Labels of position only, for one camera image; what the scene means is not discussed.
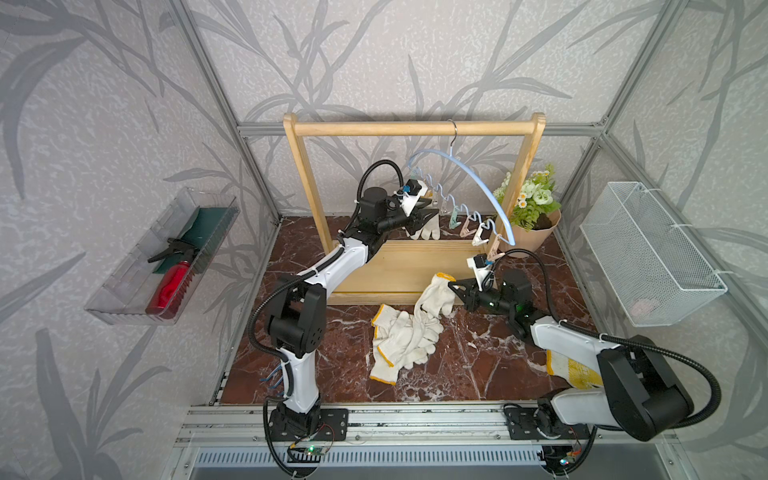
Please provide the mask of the white glove hung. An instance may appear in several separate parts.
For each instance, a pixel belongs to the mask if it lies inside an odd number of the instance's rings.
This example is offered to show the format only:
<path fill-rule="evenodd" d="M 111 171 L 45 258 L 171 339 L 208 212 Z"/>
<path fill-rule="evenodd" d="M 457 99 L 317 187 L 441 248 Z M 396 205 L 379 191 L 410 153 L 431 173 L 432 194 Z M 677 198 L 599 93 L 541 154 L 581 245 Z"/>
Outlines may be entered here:
<path fill-rule="evenodd" d="M 454 281 L 451 275 L 436 273 L 414 305 L 414 315 L 422 321 L 450 315 L 456 295 L 449 283 Z"/>
<path fill-rule="evenodd" d="M 431 217 L 421 229 L 410 236 L 412 240 L 439 240 L 440 237 L 441 229 L 438 215 Z"/>

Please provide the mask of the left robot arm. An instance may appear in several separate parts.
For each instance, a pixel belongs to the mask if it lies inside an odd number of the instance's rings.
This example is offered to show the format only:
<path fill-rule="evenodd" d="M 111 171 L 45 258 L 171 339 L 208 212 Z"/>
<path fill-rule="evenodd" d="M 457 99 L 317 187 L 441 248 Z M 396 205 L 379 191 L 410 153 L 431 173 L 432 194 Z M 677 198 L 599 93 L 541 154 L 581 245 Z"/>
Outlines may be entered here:
<path fill-rule="evenodd" d="M 369 263 L 394 230 L 413 234 L 437 216 L 428 187 L 405 179 L 392 160 L 374 162 L 358 183 L 355 208 L 339 244 L 313 266 L 283 277 L 248 318 L 252 348 L 277 358 L 283 393 L 269 397 L 287 422 L 308 430 L 319 421 L 315 351 L 327 326 L 330 295 L 356 270 Z"/>

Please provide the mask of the blue wavy clip hanger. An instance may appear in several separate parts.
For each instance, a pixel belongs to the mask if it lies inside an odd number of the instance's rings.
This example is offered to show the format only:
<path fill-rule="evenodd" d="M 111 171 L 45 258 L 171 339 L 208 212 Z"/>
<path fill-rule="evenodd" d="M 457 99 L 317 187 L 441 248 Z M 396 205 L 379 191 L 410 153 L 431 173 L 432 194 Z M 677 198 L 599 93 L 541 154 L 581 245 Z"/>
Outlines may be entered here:
<path fill-rule="evenodd" d="M 466 220 L 478 224 L 479 230 L 488 230 L 496 236 L 496 239 L 499 242 L 506 243 L 510 247 L 515 247 L 517 243 L 512 232 L 511 223 L 508 219 L 508 215 L 501 207 L 501 204 L 498 202 L 494 194 L 483 182 L 483 180 L 475 173 L 475 171 L 454 156 L 454 143 L 459 136 L 459 128 L 458 123 L 453 119 L 448 119 L 448 122 L 453 127 L 453 138 L 449 143 L 448 151 L 445 152 L 437 149 L 417 150 L 406 162 L 406 168 L 410 171 L 412 178 L 425 180 L 428 187 L 436 192 L 442 200 L 448 202 L 452 207 L 453 213 L 456 213 L 457 215 L 463 213 Z M 435 182 L 430 174 L 426 174 L 422 168 L 417 165 L 417 160 L 421 156 L 428 154 L 437 155 L 442 159 L 453 163 L 475 183 L 475 185 L 482 191 L 486 199 L 494 208 L 497 214 L 497 219 L 501 221 L 501 224 L 505 229 L 504 233 L 498 231 L 498 227 L 494 219 L 489 218 L 484 220 L 482 214 L 479 211 L 471 210 L 465 203 L 458 203 L 452 194 L 445 194 L 443 185 L 440 182 Z"/>

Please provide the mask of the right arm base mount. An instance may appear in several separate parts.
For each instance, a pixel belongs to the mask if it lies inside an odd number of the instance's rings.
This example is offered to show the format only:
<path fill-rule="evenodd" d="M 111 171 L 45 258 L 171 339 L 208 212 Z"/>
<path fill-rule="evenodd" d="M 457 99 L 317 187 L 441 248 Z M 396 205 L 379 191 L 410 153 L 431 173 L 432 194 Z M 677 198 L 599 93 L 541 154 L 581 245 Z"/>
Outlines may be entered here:
<path fill-rule="evenodd" d="M 590 428 L 585 424 L 566 425 L 547 406 L 523 406 L 507 403 L 502 414 L 511 440 L 588 440 Z"/>

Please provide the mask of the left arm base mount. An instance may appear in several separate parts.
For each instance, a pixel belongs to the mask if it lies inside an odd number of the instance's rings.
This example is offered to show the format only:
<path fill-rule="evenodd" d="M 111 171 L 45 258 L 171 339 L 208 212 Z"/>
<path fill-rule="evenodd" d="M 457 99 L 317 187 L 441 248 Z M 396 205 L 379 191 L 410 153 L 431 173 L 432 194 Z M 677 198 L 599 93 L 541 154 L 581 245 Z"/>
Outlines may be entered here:
<path fill-rule="evenodd" d="M 297 413 L 279 405 L 268 417 L 267 427 L 273 441 L 293 441 L 315 436 L 325 441 L 343 441 L 347 436 L 350 411 L 345 408 L 315 407 Z"/>

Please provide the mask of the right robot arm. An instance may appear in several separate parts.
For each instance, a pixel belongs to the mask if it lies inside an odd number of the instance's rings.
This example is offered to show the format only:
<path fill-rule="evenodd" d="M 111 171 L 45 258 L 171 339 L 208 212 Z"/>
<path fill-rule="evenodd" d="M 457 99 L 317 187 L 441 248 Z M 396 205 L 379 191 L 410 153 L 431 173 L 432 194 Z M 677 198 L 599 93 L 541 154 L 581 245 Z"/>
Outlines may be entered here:
<path fill-rule="evenodd" d="M 591 426 L 648 441 L 668 429 L 700 424 L 720 407 L 720 383 L 701 363 L 641 335 L 615 337 L 561 318 L 549 284 L 544 286 L 546 309 L 535 307 L 522 270 L 498 276 L 496 262 L 484 254 L 468 264 L 473 277 L 448 284 L 466 310 L 504 317 L 516 338 L 546 351 L 563 367 L 575 363 L 597 376 L 583 388 L 570 381 L 568 388 L 538 400 L 534 421 L 542 436 Z"/>

